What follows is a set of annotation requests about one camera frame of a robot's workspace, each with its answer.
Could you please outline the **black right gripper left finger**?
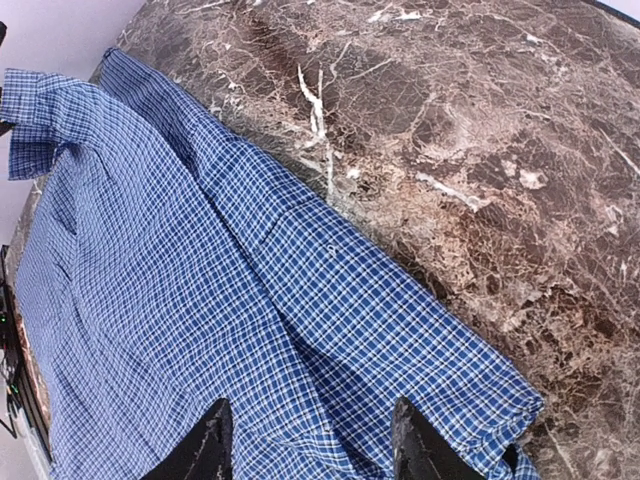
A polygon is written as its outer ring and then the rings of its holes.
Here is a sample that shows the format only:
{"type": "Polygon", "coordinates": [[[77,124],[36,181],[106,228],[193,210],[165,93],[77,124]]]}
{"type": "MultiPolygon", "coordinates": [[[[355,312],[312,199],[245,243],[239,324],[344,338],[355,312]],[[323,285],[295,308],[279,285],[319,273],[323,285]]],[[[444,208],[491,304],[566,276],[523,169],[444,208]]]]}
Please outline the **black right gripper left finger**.
{"type": "Polygon", "coordinates": [[[143,480],[232,479],[233,417],[220,398],[143,480]]]}

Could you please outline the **blue checkered shirt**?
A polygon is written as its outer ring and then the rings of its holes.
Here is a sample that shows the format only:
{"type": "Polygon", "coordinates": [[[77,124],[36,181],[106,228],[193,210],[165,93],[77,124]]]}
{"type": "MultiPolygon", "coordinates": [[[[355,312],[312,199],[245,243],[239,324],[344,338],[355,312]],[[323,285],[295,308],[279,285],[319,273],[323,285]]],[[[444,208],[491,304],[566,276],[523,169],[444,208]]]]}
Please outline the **blue checkered shirt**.
{"type": "Polygon", "coordinates": [[[14,291],[53,478],[143,479],[225,398],[237,479],[391,479],[401,396],[483,479],[537,477],[513,364],[163,74],[9,69],[1,119],[46,178],[14,291]]]}

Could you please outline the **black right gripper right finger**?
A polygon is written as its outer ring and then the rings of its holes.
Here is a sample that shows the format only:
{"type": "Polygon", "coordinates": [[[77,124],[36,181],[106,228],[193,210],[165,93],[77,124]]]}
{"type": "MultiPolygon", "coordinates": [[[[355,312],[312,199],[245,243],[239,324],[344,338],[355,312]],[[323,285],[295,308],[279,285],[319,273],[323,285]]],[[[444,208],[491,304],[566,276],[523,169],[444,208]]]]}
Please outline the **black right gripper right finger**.
{"type": "Polygon", "coordinates": [[[395,479],[483,479],[407,397],[395,403],[391,430],[395,479]]]}

